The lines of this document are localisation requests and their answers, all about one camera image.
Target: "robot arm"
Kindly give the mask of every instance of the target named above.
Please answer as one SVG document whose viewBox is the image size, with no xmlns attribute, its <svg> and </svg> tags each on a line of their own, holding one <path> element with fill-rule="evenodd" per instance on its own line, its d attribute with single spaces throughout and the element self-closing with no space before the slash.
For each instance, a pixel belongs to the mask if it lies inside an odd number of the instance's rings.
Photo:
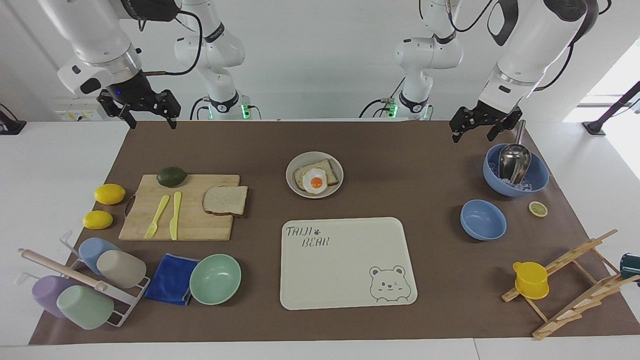
<svg viewBox="0 0 640 360">
<path fill-rule="evenodd" d="M 454 142 L 478 126 L 493 126 L 487 134 L 489 141 L 513 129 L 522 116 L 518 103 L 531 95 L 549 66 L 576 41 L 587 10 L 584 0 L 533 1 L 506 41 L 477 106 L 460 108 L 449 122 Z"/>
<path fill-rule="evenodd" d="M 463 48 L 447 17 L 445 0 L 424 1 L 424 25 L 433 33 L 430 38 L 408 38 L 396 47 L 396 61 L 406 72 L 402 91 L 394 99 L 399 104 L 397 116 L 419 119 L 427 108 L 433 86 L 428 69 L 451 69 L 462 61 Z M 461 0 L 451 2 L 456 18 Z"/>
<path fill-rule="evenodd" d="M 169 90 L 157 94 L 151 89 L 142 72 L 138 52 L 120 28 L 118 16 L 109 1 L 38 2 L 74 49 L 74 57 L 58 71 L 58 76 L 71 92 L 87 95 L 106 88 L 98 96 L 98 101 L 110 117 L 125 120 L 133 129 L 136 121 L 130 111 L 149 111 L 166 118 L 175 129 L 180 104 Z M 173 0 L 155 3 L 127 0 L 121 6 L 129 15 L 144 19 L 150 15 L 149 20 L 162 21 L 175 18 L 180 10 Z"/>
<path fill-rule="evenodd" d="M 248 98 L 236 89 L 234 80 L 225 67 L 235 67 L 244 62 L 244 46 L 225 29 L 211 0 L 182 0 L 182 9 L 196 14 L 202 21 L 204 42 L 196 71 L 201 75 L 209 96 L 209 109 L 213 118 L 242 119 L 247 117 L 244 103 Z M 188 26 L 197 28 L 193 19 Z M 187 65 L 193 63 L 198 51 L 198 36 L 180 38 L 175 43 L 177 59 Z"/>
</svg>

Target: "brown table mat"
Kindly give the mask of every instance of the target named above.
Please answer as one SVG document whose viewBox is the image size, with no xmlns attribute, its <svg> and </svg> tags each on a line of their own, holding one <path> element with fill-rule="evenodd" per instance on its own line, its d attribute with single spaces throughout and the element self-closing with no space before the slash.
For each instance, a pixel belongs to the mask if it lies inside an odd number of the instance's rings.
<svg viewBox="0 0 640 360">
<path fill-rule="evenodd" d="M 542 321 L 522 297 L 504 303 L 513 287 L 514 261 L 543 265 L 588 239 L 555 179 L 540 193 L 511 199 L 484 181 L 481 165 L 495 143 L 486 129 L 453 144 L 446 122 L 140 122 L 127 135 L 106 182 L 135 191 L 143 174 L 179 166 L 191 174 L 240 174 L 250 187 L 246 218 L 236 219 L 226 242 L 118 241 L 124 205 L 102 206 L 115 214 L 106 230 L 85 229 L 80 240 L 100 236 L 144 260 L 152 276 L 165 253 L 204 258 L 235 257 L 243 270 L 240 289 L 220 306 L 192 300 L 187 307 L 143 299 L 121 328 L 84 331 L 44 313 L 31 344 L 300 341 L 424 338 L 529 337 Z M 537 148 L 526 136 L 524 144 Z M 293 157 L 324 151 L 344 167 L 342 187 L 330 197 L 308 200 L 285 181 Z M 470 199 L 497 205 L 506 234 L 475 241 L 460 226 Z M 536 218 L 527 205 L 538 200 L 549 216 Z M 289 220 L 396 217 L 402 221 L 419 290 L 409 306 L 288 311 L 280 305 L 280 231 Z M 616 241 L 616 237 L 606 241 Z M 580 259 L 595 277 L 608 275 L 595 256 Z M 550 295 L 538 301 L 547 316 L 590 287 L 573 266 L 550 277 Z M 584 313 L 553 336 L 640 334 L 620 294 Z"/>
</svg>

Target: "mint green bowl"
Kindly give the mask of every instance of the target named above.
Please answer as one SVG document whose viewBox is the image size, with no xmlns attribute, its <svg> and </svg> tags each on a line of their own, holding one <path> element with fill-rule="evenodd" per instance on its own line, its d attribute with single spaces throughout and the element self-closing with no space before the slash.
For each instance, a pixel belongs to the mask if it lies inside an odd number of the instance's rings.
<svg viewBox="0 0 640 360">
<path fill-rule="evenodd" d="M 205 305 L 218 305 L 231 299 L 240 287 L 242 271 L 236 259 L 213 254 L 201 260 L 191 273 L 191 295 Z"/>
</svg>

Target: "white plate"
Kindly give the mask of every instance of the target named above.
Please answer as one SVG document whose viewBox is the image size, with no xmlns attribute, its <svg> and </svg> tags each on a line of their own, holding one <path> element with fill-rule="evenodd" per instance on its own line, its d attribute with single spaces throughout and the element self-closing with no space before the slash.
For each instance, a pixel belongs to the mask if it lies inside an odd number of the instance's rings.
<svg viewBox="0 0 640 360">
<path fill-rule="evenodd" d="M 335 173 L 335 177 L 338 179 L 338 185 L 328 186 L 325 191 L 315 195 L 312 195 L 304 190 L 300 190 L 298 188 L 298 185 L 296 185 L 296 180 L 293 176 L 294 172 L 305 165 L 317 163 L 318 161 L 322 161 L 323 159 L 329 159 L 329 163 L 331 164 L 331 168 Z M 320 151 L 309 151 L 296 156 L 287 166 L 287 172 L 285 174 L 287 176 L 287 184 L 289 184 L 289 188 L 291 188 L 294 193 L 297 193 L 298 195 L 309 199 L 321 199 L 335 193 L 340 188 L 340 186 L 342 186 L 342 182 L 344 180 L 344 171 L 342 169 L 342 165 L 340 165 L 340 162 L 333 156 Z"/>
<path fill-rule="evenodd" d="M 396 218 L 290 221 L 280 267 L 288 310 L 407 305 L 418 297 Z"/>
</svg>

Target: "yellow lemon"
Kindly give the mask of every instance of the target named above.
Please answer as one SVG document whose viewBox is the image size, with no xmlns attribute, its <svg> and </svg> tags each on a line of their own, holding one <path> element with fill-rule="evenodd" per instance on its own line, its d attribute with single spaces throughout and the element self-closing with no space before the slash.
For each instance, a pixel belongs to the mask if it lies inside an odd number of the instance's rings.
<svg viewBox="0 0 640 360">
<path fill-rule="evenodd" d="M 533 215 L 536 215 L 539 218 L 543 218 L 547 214 L 549 214 L 547 207 L 543 203 L 537 201 L 532 201 L 529 203 L 529 211 L 531 211 Z"/>
<path fill-rule="evenodd" d="M 124 195 L 126 193 L 127 190 L 124 190 L 120 185 L 104 184 L 95 189 L 93 197 L 95 197 L 95 200 L 101 204 L 115 205 L 124 199 Z"/>
<path fill-rule="evenodd" d="M 87 229 L 100 230 L 105 229 L 113 223 L 113 217 L 106 211 L 91 211 L 82 219 L 82 224 Z"/>
</svg>

